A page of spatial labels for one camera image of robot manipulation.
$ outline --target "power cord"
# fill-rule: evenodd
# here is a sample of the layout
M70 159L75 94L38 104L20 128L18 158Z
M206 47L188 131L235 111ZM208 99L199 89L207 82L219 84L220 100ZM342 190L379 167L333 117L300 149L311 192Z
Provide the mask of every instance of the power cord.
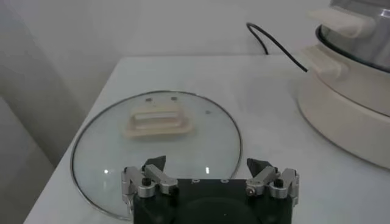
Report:
M257 39L257 41L261 44L261 46L264 49L264 53L266 55L269 55L268 49L265 46L264 42L261 40L261 38L255 33L254 29L261 32L264 36L268 37L276 46L280 48L280 50L283 51L287 55L288 58L291 59L292 62L294 62L298 67L300 67L304 72L307 72L307 68L305 68L301 63L299 63L271 34L267 33L265 30L263 30L261 27L254 23L247 23L246 27L249 29L251 34Z

